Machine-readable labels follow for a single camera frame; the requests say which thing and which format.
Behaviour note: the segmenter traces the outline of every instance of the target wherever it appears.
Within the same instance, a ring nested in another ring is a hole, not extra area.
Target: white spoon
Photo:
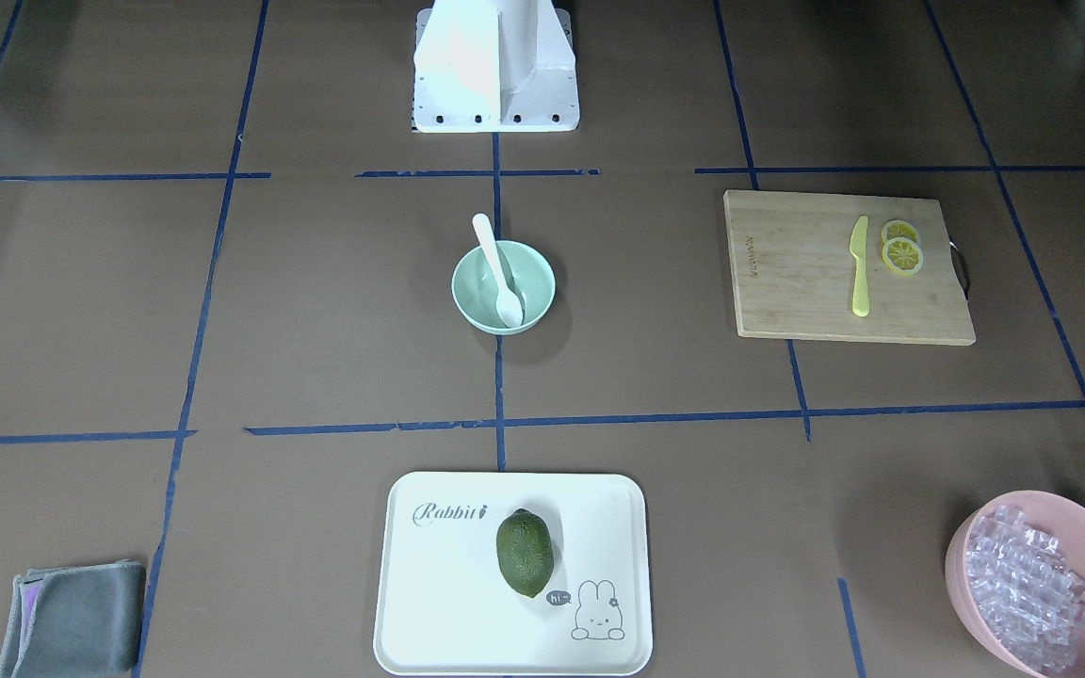
[[[500,268],[500,254],[496,250],[496,238],[492,235],[492,223],[488,222],[488,215],[474,215],[471,218],[471,226],[474,227],[474,235],[480,240],[483,257],[488,259],[492,278],[496,280],[496,314],[500,317],[500,322],[505,322],[505,327],[520,327],[525,316],[524,310],[522,310],[522,300],[518,299],[518,295],[513,295],[509,283],[505,282],[505,271]]]

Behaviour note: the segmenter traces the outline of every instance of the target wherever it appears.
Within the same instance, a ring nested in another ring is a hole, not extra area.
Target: wooden cutting board
[[[953,271],[935,201],[727,190],[727,245],[740,336],[888,344],[974,343],[974,323]],[[869,217],[869,315],[853,315],[856,263],[848,238]],[[920,232],[923,266],[895,274],[882,263],[882,225]]]

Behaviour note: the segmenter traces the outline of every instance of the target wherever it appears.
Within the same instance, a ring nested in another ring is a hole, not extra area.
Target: white tray
[[[556,551],[534,598],[496,564],[496,528],[520,508],[546,520]],[[646,506],[629,477],[417,472],[392,486],[374,609],[388,673],[631,675],[651,649]]]

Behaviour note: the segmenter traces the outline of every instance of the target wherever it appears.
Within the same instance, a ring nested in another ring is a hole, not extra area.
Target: knife blade
[[[856,280],[853,283],[853,315],[864,318],[869,315],[869,279],[866,274],[865,251],[869,234],[869,217],[860,215],[853,225],[853,236],[847,243],[848,253],[856,259]]]

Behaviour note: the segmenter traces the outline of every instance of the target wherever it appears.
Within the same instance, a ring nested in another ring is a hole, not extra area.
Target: lemon slice
[[[916,227],[905,222],[901,218],[890,219],[881,228],[881,243],[885,245],[886,241],[891,240],[891,238],[905,238],[918,245],[918,231],[916,231]]]
[[[910,238],[891,238],[881,246],[881,260],[897,274],[916,274],[923,267],[923,250]]]

